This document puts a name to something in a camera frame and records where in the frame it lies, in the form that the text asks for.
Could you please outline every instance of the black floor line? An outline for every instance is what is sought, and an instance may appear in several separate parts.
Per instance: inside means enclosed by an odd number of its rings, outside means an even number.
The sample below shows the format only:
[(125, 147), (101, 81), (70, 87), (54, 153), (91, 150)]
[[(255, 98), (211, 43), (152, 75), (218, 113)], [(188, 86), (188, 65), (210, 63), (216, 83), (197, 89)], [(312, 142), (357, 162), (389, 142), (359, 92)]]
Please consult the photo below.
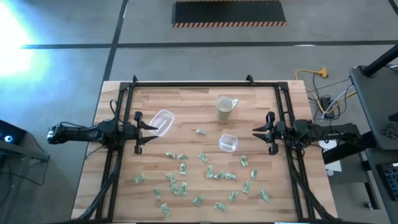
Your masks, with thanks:
[(149, 49), (177, 47), (288, 47), (300, 45), (352, 46), (352, 45), (395, 45), (398, 40), (350, 40), (350, 41), (283, 41), (283, 42), (175, 42), (118, 44), (118, 48)]
[(28, 44), (21, 49), (108, 49), (112, 44)]
[(390, 3), (394, 12), (396, 12), (396, 14), (398, 15), (398, 6), (397, 6), (396, 2), (394, 0), (388, 0), (388, 2)]
[(113, 66), (114, 56), (116, 55), (116, 48), (118, 46), (120, 33), (122, 31), (124, 15), (127, 10), (128, 2), (129, 2), (129, 0), (123, 0), (122, 7), (120, 9), (118, 23), (116, 25), (116, 29), (115, 29), (114, 35), (113, 35), (112, 47), (111, 47), (111, 50), (109, 51), (108, 61), (106, 62), (106, 66), (105, 66), (104, 76), (102, 79), (103, 81), (108, 81), (109, 77), (111, 76), (111, 70), (112, 70), (112, 66)]

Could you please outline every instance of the wooden tabletop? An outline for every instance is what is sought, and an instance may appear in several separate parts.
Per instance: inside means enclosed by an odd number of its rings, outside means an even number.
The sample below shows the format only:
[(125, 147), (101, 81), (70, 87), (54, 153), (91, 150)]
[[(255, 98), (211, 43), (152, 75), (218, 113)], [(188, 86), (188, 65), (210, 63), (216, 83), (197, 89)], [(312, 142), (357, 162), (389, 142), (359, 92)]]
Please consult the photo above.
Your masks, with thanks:
[[(296, 119), (311, 119), (303, 81), (287, 81)], [(113, 117), (109, 101), (118, 96), (120, 82), (104, 82), (99, 99), (95, 123)], [(215, 101), (219, 96), (239, 100), (228, 122), (217, 120)], [(135, 111), (144, 114), (149, 124), (160, 110), (171, 111), (175, 118), (172, 127), (161, 138), (148, 142), (142, 155), (134, 154), (135, 141), (128, 141), (124, 148), (123, 164), (119, 179), (114, 222), (288, 222), (297, 221), (294, 200), (282, 142), (279, 153), (268, 155), (266, 143), (252, 136), (252, 129), (265, 124), (265, 115), (278, 110), (275, 92), (270, 87), (142, 87), (134, 88), (130, 119)], [(207, 134), (197, 134), (204, 129)], [(238, 138), (238, 148), (233, 153), (220, 150), (218, 140), (222, 134)], [(90, 143), (88, 153), (99, 145)], [(206, 178), (207, 164), (198, 154), (203, 151), (213, 172), (225, 171), (237, 175), (236, 180), (215, 180)], [(166, 152), (186, 154), (184, 163), (187, 174), (179, 174), (180, 161), (169, 159)], [(241, 155), (245, 154), (249, 166), (243, 168)], [(83, 213), (98, 193), (101, 184), (106, 149), (92, 154), (84, 163), (80, 184), (72, 212), (72, 218)], [(317, 147), (306, 149), (310, 189), (320, 203), (334, 216), (336, 208), (325, 172), (321, 151)], [(251, 180), (251, 171), (258, 170), (257, 179)], [(170, 172), (177, 179), (177, 185), (188, 183), (188, 195), (173, 195), (165, 174)], [(146, 179), (135, 184), (134, 178), (144, 174)], [(244, 181), (251, 181), (248, 194), (242, 192)], [(160, 189), (161, 199), (156, 200), (154, 187)], [(269, 203), (260, 198), (258, 191), (264, 189), (271, 197)], [(237, 200), (228, 201), (231, 192), (239, 192)], [(192, 200), (203, 194), (205, 201), (200, 207)], [(171, 215), (164, 217), (160, 206), (166, 203)], [(225, 204), (228, 211), (214, 209), (214, 203)]]

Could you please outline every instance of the black metal frame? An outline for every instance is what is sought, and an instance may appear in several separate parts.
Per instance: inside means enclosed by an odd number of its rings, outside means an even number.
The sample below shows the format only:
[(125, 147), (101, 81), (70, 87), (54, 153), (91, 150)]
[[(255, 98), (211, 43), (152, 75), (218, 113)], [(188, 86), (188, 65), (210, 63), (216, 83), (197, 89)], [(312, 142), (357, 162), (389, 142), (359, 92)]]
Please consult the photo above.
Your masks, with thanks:
[[(124, 112), (123, 123), (128, 123), (134, 87), (155, 87), (155, 86), (164, 86), (164, 87), (172, 87), (172, 86), (180, 86), (180, 87), (187, 87), (187, 86), (202, 86), (202, 87), (206, 87), (206, 86), (247, 86), (247, 87), (263, 86), (263, 87), (272, 87), (275, 90), (275, 97), (276, 97), (276, 101), (277, 101), (277, 107), (278, 107), (280, 120), (285, 121), (284, 115), (286, 113), (289, 114), (289, 119), (290, 119), (291, 125), (293, 125), (293, 122), (295, 120), (293, 106), (292, 106), (292, 102), (290, 100), (290, 93), (289, 93), (289, 87), (288, 87), (287, 82), (259, 82), (259, 83), (256, 83), (256, 82), (254, 82), (254, 80), (252, 79), (252, 77), (250, 75), (248, 75), (246, 81), (241, 81), (241, 82), (141, 82), (140, 83), (140, 82), (136, 82), (136, 78), (134, 77), (133, 82), (122, 82), (120, 84), (119, 95), (118, 95), (118, 100), (117, 100), (118, 103), (117, 103), (116, 110), (115, 110), (115, 116), (118, 117), (120, 115), (120, 109), (121, 109), (121, 105), (122, 105), (124, 91), (128, 90), (128, 96), (127, 96), (127, 102), (126, 102), (126, 110)], [(287, 111), (284, 110), (284, 107), (282, 104), (282, 97), (280, 94), (282, 91), (285, 95)], [(287, 156), (287, 165), (289, 166), (290, 164), (294, 164), (291, 148), (288, 146), (288, 144), (285, 144), (285, 150), (286, 150), (286, 156)], [(111, 174), (109, 174), (111, 171), (111, 162), (112, 162), (114, 151), (117, 151), (116, 163), (115, 163), (114, 170), (112, 171)], [(122, 147), (120, 147), (118, 149), (109, 149), (108, 150), (108, 153), (106, 155), (105, 165), (104, 165), (103, 178), (101, 181), (101, 190), (100, 190), (99, 194), (96, 196), (96, 198), (94, 199), (93, 203), (91, 203), (90, 212), (87, 213), (87, 211), (86, 211), (85, 214), (83, 214), (80, 217), (80, 219), (70, 220), (65, 223), (111, 223), (111, 222), (113, 222), (114, 206), (116, 203), (116, 194), (118, 191), (118, 182), (119, 182), (119, 175), (120, 175), (120, 170), (121, 170), (121, 165), (122, 165), (122, 160), (123, 160), (123, 152), (124, 152), (124, 144)], [(301, 152), (297, 153), (297, 159), (298, 159), (298, 168), (300, 171), (300, 176), (303, 179), (303, 183), (308, 188), (307, 173), (305, 171), (303, 155)], [(297, 219), (298, 219), (298, 221), (300, 221), (305, 218), (303, 217), (303, 210), (302, 210), (302, 205), (300, 202), (299, 189), (297, 187), (297, 183), (296, 183), (295, 179), (292, 177), (292, 169), (289, 169), (289, 174), (290, 174), (290, 181), (292, 184), (292, 193), (293, 193), (293, 198), (294, 198), (295, 211), (297, 214)], [(112, 191), (111, 191), (111, 195), (110, 195), (108, 214), (107, 214), (106, 218), (103, 218), (102, 216), (103, 216), (104, 196), (111, 185), (112, 185)], [(309, 219), (314, 220), (315, 214), (314, 214), (313, 206), (309, 202), (307, 196), (306, 195), (304, 195), (304, 196), (305, 196), (305, 199), (307, 202), (307, 210), (308, 210)], [(95, 218), (90, 219), (94, 210), (96, 210)]]

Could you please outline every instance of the floor mat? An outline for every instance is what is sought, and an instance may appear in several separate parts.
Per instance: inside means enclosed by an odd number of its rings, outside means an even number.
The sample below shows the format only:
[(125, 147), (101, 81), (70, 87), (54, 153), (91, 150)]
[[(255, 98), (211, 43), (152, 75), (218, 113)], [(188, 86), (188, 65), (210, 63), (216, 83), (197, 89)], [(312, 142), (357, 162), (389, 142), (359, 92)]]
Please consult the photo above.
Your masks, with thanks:
[(192, 0), (173, 3), (172, 27), (286, 26), (278, 0)]

